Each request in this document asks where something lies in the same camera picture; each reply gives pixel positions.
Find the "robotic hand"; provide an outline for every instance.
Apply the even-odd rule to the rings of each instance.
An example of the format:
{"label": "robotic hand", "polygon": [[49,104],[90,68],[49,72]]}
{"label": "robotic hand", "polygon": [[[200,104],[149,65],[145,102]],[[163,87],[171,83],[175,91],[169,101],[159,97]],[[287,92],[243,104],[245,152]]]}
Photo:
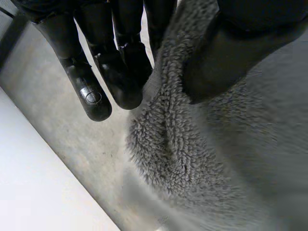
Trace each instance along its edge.
{"label": "robotic hand", "polygon": [[[79,100],[93,121],[103,121],[112,113],[80,45],[77,21],[112,97],[130,110],[142,101],[142,87],[152,72],[141,43],[142,0],[12,0],[53,48]],[[148,0],[149,34],[153,54],[175,10],[175,0]],[[158,9],[165,8],[163,14]],[[114,15],[118,51],[114,43]]]}
{"label": "robotic hand", "polygon": [[300,37],[308,26],[305,0],[218,0],[212,20],[185,65],[183,85],[193,103],[226,92],[257,63]]}

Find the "white wall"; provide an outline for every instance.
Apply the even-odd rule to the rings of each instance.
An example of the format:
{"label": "white wall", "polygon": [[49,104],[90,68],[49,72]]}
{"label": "white wall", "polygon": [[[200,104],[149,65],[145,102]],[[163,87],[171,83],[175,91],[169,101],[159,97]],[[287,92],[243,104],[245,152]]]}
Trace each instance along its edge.
{"label": "white wall", "polygon": [[0,230],[119,231],[1,88]]}

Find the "gray floor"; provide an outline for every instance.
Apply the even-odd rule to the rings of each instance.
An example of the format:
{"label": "gray floor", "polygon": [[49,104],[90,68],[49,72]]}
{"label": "gray floor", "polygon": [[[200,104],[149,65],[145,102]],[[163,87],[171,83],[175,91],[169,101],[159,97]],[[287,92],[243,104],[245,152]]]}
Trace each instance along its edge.
{"label": "gray floor", "polygon": [[[142,25],[146,29],[145,19]],[[142,39],[150,52],[146,30]],[[106,89],[84,37],[80,40]],[[145,217],[138,206],[120,199],[123,161],[118,149],[128,112],[112,101],[108,120],[89,120],[52,48],[33,26],[27,27],[9,57],[0,86],[121,230],[157,228],[154,217]]]}

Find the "gray towel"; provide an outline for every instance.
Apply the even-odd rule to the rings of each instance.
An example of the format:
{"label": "gray towel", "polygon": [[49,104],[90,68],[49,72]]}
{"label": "gray towel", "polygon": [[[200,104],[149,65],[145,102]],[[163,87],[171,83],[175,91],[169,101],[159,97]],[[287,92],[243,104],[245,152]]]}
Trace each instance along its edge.
{"label": "gray towel", "polygon": [[214,0],[178,7],[132,112],[131,162],[178,230],[300,230],[293,225],[308,214],[308,34],[228,92],[190,105],[183,64],[217,10]]}

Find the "gray fleece fabric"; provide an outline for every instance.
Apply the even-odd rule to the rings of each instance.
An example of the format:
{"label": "gray fleece fabric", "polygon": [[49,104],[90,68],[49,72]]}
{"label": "gray fleece fabric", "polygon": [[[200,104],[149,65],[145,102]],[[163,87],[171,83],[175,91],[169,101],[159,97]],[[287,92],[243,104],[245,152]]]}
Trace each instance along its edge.
{"label": "gray fleece fabric", "polygon": [[179,231],[307,230],[308,34],[190,105],[183,64],[217,10],[214,0],[179,5],[132,111],[130,160]]}

